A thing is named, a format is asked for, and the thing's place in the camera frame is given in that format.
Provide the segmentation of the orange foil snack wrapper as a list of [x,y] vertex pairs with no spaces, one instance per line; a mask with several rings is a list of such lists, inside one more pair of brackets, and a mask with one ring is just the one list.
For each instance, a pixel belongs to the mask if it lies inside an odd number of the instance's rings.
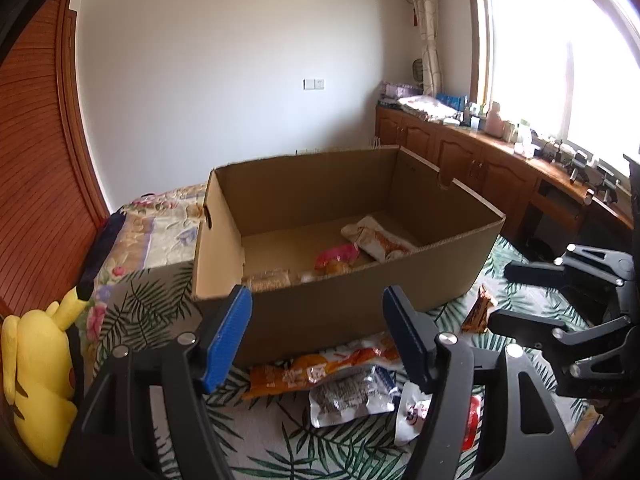
[[480,284],[477,297],[472,308],[464,319],[460,330],[468,334],[484,334],[488,330],[488,320],[491,312],[498,308],[494,295],[485,284]]

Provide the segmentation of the silver printed snack pouch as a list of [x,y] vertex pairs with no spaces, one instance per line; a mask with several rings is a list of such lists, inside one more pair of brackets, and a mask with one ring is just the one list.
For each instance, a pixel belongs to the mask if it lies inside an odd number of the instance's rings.
[[399,399],[400,389],[390,373],[372,365],[311,389],[309,420],[314,428],[346,424],[356,418],[391,413]]

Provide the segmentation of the long orange silver snack packet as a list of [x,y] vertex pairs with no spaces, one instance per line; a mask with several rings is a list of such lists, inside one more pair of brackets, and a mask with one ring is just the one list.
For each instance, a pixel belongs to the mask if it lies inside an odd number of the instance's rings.
[[355,375],[370,366],[386,370],[401,368],[399,352],[389,334],[375,334],[318,353],[296,356],[288,364],[253,366],[250,388],[242,394],[242,399],[308,391]]

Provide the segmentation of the brown cracker bar packet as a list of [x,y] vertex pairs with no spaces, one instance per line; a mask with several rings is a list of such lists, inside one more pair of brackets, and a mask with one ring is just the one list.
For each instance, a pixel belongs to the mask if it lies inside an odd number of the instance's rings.
[[262,271],[243,278],[243,285],[251,292],[269,292],[292,284],[288,270]]

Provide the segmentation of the pink snack packet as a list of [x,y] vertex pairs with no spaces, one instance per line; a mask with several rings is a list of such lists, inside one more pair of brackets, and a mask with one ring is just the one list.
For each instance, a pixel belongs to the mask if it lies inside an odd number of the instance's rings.
[[353,264],[359,257],[359,248],[352,243],[334,246],[322,252],[314,262],[314,270],[324,271],[326,263],[332,259],[348,261]]

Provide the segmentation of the white orange snack pouch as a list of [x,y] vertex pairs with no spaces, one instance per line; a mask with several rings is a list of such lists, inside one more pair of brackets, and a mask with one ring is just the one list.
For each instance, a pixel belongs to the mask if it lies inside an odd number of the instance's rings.
[[341,228],[341,234],[379,263],[411,255],[416,246],[384,229],[372,216]]

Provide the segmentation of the chicken feet snack packet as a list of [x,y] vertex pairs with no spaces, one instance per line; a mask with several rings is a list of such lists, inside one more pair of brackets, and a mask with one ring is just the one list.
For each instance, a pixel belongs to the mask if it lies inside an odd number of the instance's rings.
[[[413,382],[406,382],[402,387],[398,404],[394,443],[400,448],[408,446],[416,440],[427,421],[436,413],[435,419],[446,417],[432,407],[433,396],[424,393]],[[482,414],[482,396],[479,393],[472,394],[469,402],[469,413],[466,418],[465,434],[462,440],[461,451],[469,451],[476,440],[478,428],[480,428],[480,415]]]

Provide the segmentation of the bread roll clear packet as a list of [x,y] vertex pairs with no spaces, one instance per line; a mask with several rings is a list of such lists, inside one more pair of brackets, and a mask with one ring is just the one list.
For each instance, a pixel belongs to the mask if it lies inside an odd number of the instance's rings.
[[342,275],[352,272],[352,264],[348,261],[332,259],[326,263],[324,274]]

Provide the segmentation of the yellow plush toy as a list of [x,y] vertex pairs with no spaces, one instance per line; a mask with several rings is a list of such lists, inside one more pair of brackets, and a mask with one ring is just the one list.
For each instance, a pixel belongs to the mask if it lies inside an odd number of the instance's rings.
[[90,289],[74,287],[44,310],[10,315],[1,327],[3,394],[17,434],[32,454],[55,467],[77,414],[67,330],[85,310]]

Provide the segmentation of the wooden cabinet counter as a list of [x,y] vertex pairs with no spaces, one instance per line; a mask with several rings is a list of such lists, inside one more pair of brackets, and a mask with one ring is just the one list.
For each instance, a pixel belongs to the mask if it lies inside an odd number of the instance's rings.
[[631,251],[631,218],[590,198],[588,186],[559,166],[526,159],[484,133],[379,105],[375,141],[408,148],[446,182],[457,179],[491,202],[506,215],[501,235],[529,259],[550,261],[570,243]]

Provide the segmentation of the floral quilt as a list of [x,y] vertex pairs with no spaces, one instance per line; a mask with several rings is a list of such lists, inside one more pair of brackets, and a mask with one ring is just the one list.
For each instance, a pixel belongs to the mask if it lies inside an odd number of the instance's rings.
[[144,269],[193,261],[204,217],[204,183],[142,195],[108,219],[99,238],[99,266],[88,264],[94,289],[89,307],[76,322],[85,371],[96,364],[99,336],[116,285]]

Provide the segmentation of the wooden wardrobe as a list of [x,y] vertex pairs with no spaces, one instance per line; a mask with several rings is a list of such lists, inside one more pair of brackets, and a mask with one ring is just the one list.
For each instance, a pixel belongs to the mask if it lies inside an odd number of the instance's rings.
[[108,217],[80,117],[76,20],[70,0],[47,0],[1,65],[4,316],[62,298]]

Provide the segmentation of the brown cardboard box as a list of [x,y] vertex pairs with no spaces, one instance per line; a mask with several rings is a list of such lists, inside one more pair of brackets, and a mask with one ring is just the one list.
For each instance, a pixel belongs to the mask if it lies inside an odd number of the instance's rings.
[[295,358],[380,332],[386,287],[421,311],[467,292],[504,214],[401,148],[238,162],[208,178],[193,296],[253,297],[239,366]]

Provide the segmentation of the window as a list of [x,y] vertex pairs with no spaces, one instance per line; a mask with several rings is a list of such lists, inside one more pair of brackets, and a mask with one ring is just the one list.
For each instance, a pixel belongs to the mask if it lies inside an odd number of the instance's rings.
[[639,0],[470,0],[472,99],[620,174],[639,151]]

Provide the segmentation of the wall light switch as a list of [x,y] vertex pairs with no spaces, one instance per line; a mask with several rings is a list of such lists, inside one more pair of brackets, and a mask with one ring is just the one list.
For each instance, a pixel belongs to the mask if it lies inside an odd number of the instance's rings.
[[308,90],[323,90],[324,89],[324,80],[323,79],[304,79],[303,80],[303,88]]

